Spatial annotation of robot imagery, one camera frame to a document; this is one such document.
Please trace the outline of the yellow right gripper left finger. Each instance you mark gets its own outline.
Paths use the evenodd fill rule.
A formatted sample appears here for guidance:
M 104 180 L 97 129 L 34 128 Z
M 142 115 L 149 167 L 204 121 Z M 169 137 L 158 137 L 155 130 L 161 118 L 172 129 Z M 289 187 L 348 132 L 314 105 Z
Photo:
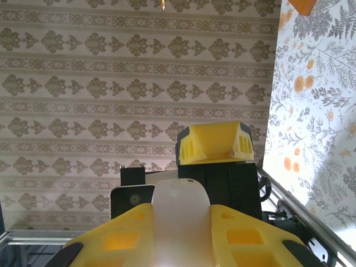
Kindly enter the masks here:
M 70 241 L 51 267 L 155 267 L 151 204 L 140 204 Z

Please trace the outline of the aluminium frame post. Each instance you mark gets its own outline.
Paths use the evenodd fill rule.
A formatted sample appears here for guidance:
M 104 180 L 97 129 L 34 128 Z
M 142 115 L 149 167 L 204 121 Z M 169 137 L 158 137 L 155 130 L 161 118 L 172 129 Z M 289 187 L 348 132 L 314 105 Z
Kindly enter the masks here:
M 12 230 L 0 235 L 0 244 L 64 245 L 84 233 L 82 230 Z

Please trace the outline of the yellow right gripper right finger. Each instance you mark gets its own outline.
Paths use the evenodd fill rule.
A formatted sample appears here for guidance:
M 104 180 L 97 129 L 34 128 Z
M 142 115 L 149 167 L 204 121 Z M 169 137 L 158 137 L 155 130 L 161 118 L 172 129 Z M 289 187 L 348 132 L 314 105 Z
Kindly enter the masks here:
M 211 205 L 216 267 L 328 267 L 294 234 L 223 205 Z

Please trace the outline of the orange wooden board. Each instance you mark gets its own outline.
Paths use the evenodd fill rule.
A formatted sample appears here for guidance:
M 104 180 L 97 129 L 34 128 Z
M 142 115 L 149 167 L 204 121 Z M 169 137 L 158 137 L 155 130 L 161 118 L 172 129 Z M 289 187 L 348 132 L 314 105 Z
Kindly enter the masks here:
M 310 15 L 317 0 L 288 0 L 295 10 L 302 16 Z

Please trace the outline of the white earbud charging case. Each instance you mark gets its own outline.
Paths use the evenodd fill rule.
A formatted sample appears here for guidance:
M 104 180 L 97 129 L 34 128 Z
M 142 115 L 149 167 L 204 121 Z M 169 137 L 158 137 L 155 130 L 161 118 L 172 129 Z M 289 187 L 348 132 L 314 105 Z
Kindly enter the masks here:
M 152 210 L 156 267 L 214 267 L 211 205 L 202 184 L 159 181 Z

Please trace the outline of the aluminium rail beam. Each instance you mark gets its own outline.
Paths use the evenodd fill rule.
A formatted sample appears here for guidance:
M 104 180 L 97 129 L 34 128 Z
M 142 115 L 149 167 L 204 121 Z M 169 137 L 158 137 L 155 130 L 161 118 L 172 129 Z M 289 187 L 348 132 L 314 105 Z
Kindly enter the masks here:
M 293 233 L 302 234 L 302 241 L 321 262 L 328 267 L 356 267 L 356 251 L 276 182 L 263 169 L 263 160 L 258 161 L 257 170 L 259 176 L 268 177 L 271 182 L 268 202 L 276 207 L 278 214 L 286 213 L 283 223 L 293 224 Z

